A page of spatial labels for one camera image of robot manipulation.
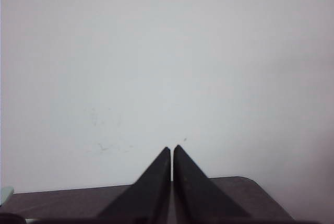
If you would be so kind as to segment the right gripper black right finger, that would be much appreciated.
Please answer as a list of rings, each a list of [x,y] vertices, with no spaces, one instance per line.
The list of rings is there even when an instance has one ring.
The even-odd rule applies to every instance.
[[[248,212],[220,190],[181,145],[173,153],[174,188],[192,223],[217,223],[225,218],[247,218]]]

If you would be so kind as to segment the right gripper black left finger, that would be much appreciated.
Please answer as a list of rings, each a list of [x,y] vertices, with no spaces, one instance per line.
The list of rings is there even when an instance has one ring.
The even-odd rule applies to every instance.
[[[170,185],[171,152],[165,147],[139,179],[98,217],[109,223],[155,223],[169,199]]]

